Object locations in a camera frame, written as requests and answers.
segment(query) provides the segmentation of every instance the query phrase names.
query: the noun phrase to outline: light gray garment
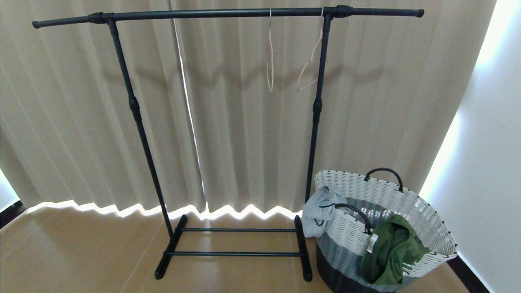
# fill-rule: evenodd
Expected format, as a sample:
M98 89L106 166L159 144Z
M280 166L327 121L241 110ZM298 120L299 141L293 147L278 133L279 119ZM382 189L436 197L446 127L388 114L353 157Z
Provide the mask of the light gray garment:
M346 203L346 199L334 185L323 186L310 197L302 210L305 237L320 237L327 231L329 222L334 219L336 203Z

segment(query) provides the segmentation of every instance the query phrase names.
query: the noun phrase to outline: white wall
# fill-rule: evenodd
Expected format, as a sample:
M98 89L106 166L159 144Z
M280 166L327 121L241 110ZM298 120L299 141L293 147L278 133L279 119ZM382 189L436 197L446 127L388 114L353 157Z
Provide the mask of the white wall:
M521 288L521 5L499 0L420 195L493 292Z
M9 184L4 173L0 170L0 212L19 200L11 184Z

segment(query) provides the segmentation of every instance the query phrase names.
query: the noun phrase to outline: curtain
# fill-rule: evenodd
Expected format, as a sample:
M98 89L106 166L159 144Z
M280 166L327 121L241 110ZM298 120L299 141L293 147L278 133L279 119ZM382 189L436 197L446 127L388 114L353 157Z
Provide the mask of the curtain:
M106 25L32 20L169 10L156 1L2 2L1 168L22 202L158 206ZM205 200L171 20L118 23L169 210Z
M332 1L174 1L173 9L334 6ZM391 167L419 192L454 117L494 2L353 1L422 18L334 19L314 171ZM268 32L274 89L266 77ZM304 204L316 84L297 79L319 17L176 20L210 211ZM320 48L301 86L316 79ZM376 174L386 180L396 179Z
M342 3L426 12L333 20L315 171L391 167L418 192L459 105L494 2ZM119 209L157 205L107 26L36 30L32 20L336 4L4 1L0 167L28 206L70 199ZM210 211L226 204L302 208L316 85L297 92L296 83L318 40L319 17L122 21L118 28L169 210L193 204L201 211L205 197ZM319 51L301 85L316 79Z

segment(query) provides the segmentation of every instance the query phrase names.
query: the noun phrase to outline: black basket bottom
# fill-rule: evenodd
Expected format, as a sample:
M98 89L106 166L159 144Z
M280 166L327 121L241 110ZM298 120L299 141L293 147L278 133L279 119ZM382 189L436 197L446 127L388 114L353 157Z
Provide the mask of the black basket bottom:
M318 246L317 267L322 280L324 280L329 289L334 293L381 293L380 291L361 285L331 267Z

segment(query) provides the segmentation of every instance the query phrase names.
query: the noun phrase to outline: horizontal rack bar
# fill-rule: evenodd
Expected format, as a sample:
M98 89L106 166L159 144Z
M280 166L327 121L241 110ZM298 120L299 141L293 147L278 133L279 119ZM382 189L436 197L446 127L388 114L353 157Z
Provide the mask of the horizontal rack bar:
M206 251L165 251L167 255L197 255L200 257L301 257L299 252L206 252Z
M325 16L336 18L351 15L411 16L422 17L423 9L353 8L347 5L317 8L258 8L258 9L209 9L209 10L166 10L127 13L93 13L87 16L33 21L35 28L70 25L73 23L107 23L108 20L144 20L172 18L222 18L222 17L285 17Z
M181 231L195 231L195 232L297 232L293 228L277 228L277 229L263 229L263 228L181 228Z

